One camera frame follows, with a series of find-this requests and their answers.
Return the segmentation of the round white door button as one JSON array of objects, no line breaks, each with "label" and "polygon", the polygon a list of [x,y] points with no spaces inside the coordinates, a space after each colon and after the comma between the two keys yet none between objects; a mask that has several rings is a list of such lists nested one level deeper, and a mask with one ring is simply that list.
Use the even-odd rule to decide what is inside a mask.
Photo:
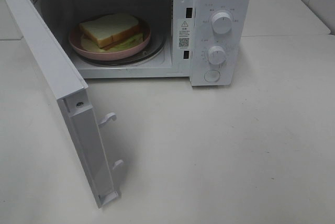
[{"label": "round white door button", "polygon": [[220,72],[217,70],[209,70],[205,73],[204,79],[207,82],[217,82],[220,79]]}]

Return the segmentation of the white bread sandwich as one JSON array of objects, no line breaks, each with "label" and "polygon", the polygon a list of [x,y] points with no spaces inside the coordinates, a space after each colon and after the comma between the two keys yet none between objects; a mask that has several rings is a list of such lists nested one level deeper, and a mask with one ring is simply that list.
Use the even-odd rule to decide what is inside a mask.
[{"label": "white bread sandwich", "polygon": [[111,14],[79,24],[81,47],[89,52],[119,52],[143,42],[139,20],[129,14]]}]

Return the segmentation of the white microwave door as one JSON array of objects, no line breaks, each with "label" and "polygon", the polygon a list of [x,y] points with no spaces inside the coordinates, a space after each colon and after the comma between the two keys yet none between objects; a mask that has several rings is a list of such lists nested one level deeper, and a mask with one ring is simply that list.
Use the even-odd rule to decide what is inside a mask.
[{"label": "white microwave door", "polygon": [[119,198],[114,173],[124,162],[110,165],[100,129],[115,113],[96,119],[88,97],[88,84],[35,9],[31,0],[4,0],[37,65],[38,77],[46,84],[66,124],[98,208]]}]

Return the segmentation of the pink round plate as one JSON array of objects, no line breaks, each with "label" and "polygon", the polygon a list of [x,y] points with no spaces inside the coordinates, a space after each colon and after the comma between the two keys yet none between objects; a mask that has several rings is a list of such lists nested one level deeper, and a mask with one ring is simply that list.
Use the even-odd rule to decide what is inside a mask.
[{"label": "pink round plate", "polygon": [[99,48],[91,39],[80,31],[76,25],[69,33],[72,48],[81,56],[96,61],[116,61],[132,57],[142,51],[150,42],[151,29],[149,24],[139,19],[140,32],[128,39],[112,43],[105,49]]}]

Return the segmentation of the glass microwave turntable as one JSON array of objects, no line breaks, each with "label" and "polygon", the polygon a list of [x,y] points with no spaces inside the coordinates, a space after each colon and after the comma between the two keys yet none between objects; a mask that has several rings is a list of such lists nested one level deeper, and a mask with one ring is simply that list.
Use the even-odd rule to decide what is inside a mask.
[{"label": "glass microwave turntable", "polygon": [[89,62],[91,64],[95,65],[102,65],[102,66],[119,66],[119,65],[130,65],[130,64],[135,64],[141,61],[144,61],[157,53],[159,53],[164,44],[165,44],[165,39],[166,37],[161,34],[155,34],[153,31],[151,31],[151,39],[149,44],[139,53],[135,54],[132,57],[128,57],[125,59],[121,60],[116,60],[116,61],[96,61],[96,60],[89,60],[81,55],[79,55],[84,61]]}]

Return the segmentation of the lower white timer knob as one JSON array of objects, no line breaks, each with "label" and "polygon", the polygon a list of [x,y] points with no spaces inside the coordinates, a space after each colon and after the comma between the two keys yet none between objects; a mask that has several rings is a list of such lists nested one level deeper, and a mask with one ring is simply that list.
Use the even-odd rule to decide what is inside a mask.
[{"label": "lower white timer knob", "polygon": [[208,50],[208,61],[213,65],[220,65],[226,61],[227,54],[221,46],[212,46]]}]

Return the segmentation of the white microwave oven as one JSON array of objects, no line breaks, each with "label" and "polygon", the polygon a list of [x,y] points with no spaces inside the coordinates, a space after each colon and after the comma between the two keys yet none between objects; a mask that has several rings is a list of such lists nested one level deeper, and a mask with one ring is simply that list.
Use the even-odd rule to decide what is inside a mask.
[{"label": "white microwave oven", "polygon": [[[249,0],[31,0],[80,75],[85,79],[137,77],[188,77],[194,86],[231,83]],[[211,17],[220,10],[232,15],[232,28],[215,33]],[[78,23],[111,13],[130,13],[145,20],[165,44],[156,55],[130,65],[102,66],[86,62],[68,43],[70,29]],[[223,64],[208,61],[208,50],[221,46]],[[209,70],[220,72],[217,82],[207,82]]]}]

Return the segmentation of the upper white power knob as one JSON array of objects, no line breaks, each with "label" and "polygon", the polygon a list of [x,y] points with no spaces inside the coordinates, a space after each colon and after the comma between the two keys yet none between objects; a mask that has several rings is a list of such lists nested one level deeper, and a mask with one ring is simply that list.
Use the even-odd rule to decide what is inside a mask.
[{"label": "upper white power knob", "polygon": [[223,35],[232,28],[232,15],[226,10],[220,10],[211,17],[211,26],[215,33]]}]

